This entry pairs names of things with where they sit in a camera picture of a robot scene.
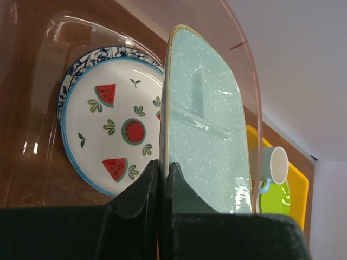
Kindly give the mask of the blue floral pattern plate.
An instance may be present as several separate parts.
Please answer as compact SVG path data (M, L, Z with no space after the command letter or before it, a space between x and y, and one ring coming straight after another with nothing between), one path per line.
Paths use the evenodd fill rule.
M74 82L89 68L95 66L96 64L110 60L110 59L119 59L119 58L132 58L135 60L141 60L158 69L162 74L164 73L163 66L155 60L153 57L144 53L143 51L136 50L131 47L125 46L106 46L94 49L84 54L78 58L67 70L65 76L63 77L57 95L57 121L58 124L61 122L63 105L65 103L68 92Z

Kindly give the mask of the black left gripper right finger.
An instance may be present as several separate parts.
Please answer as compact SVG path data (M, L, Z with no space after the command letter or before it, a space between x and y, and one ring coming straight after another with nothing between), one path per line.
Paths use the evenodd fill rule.
M230 214L212 209L169 167L165 259L311 259L303 233L290 217Z

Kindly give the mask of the mint green divided dish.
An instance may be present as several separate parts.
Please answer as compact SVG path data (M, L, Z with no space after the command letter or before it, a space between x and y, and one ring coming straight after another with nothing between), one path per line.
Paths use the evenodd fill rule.
M185 181L220 213L251 213L245 113L235 76L195 30L177 25L164 66L159 169L179 163Z

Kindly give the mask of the transparent pink plastic bin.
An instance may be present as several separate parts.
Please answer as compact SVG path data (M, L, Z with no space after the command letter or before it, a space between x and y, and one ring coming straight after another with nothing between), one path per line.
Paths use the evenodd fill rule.
M1 207L110 201L66 157L56 118L60 82L77 58L107 45L134 46L163 62L178 24L226 60L246 123L262 131L254 60L229 1L1 1Z

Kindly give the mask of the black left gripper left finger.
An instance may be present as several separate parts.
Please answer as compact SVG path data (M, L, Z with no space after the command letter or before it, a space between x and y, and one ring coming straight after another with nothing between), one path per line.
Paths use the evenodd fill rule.
M156 259L158 161L102 206L1 210L1 259Z

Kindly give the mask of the lime green small plate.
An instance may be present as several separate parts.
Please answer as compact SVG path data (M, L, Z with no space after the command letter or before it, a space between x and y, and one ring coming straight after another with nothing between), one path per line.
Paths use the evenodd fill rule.
M289 183L270 183L268 191L258 195L257 212L264 214L289 215L291 194Z

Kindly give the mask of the yellow plastic tray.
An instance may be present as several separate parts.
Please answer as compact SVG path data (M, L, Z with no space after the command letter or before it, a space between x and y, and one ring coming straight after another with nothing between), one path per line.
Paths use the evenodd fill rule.
M304 229L309 180L292 163L289 163L287 181L291 194L291 207L288 216L293 218L301 229Z

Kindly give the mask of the light blue ceramic mug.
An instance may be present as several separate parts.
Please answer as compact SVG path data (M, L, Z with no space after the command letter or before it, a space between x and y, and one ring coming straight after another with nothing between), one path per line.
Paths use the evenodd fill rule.
M289 160L282 147L264 147L262 154L261 181L264 187L260 194L266 193L271 183L281 185L287 180Z

